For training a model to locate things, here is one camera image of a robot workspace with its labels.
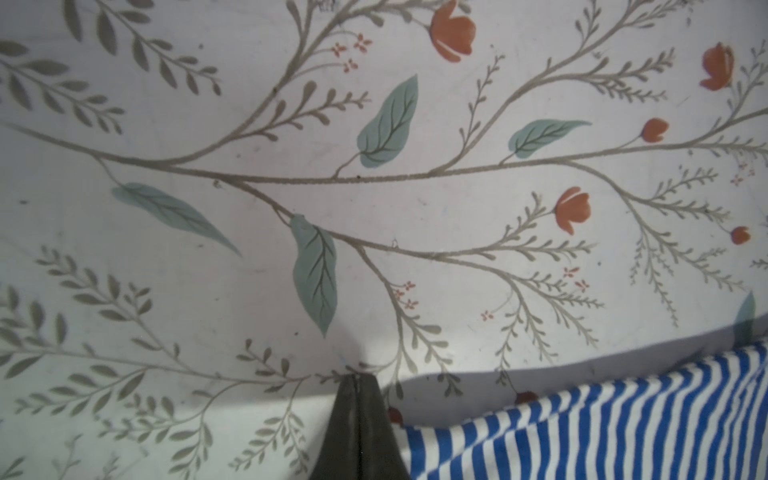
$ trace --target blue and white striped cloth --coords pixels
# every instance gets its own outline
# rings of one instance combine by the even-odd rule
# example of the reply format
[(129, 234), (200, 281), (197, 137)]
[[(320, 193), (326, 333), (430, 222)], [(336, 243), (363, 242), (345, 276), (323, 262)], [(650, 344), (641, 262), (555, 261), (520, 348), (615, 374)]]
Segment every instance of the blue and white striped cloth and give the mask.
[(427, 480), (766, 478), (768, 339), (662, 376), (585, 385), (450, 429), (396, 429)]

